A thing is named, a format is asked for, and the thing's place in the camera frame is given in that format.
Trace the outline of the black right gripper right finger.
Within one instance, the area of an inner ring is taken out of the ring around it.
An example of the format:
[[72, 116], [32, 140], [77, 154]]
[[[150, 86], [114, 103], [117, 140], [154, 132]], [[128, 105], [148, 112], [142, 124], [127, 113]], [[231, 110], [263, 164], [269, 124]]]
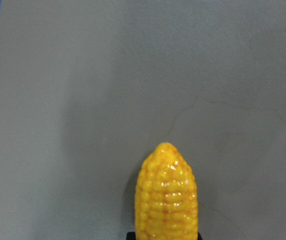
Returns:
[[197, 240], [203, 240], [202, 235], [199, 232], [197, 234]]

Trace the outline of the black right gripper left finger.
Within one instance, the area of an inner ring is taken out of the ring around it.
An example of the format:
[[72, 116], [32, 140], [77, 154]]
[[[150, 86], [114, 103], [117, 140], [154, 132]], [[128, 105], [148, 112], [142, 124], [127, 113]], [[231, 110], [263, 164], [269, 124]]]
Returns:
[[136, 240], [136, 233], [134, 231], [130, 231], [126, 234], [126, 240]]

